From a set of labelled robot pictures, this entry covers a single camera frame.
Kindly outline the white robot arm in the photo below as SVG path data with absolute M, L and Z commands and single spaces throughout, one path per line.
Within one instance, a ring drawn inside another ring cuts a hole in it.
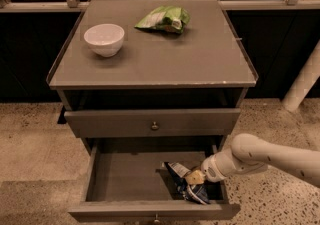
M 272 144 L 252 134 L 235 136 L 230 146 L 206 158 L 185 176 L 189 185 L 219 182 L 235 174 L 265 171 L 268 165 L 320 187 L 320 152 Z

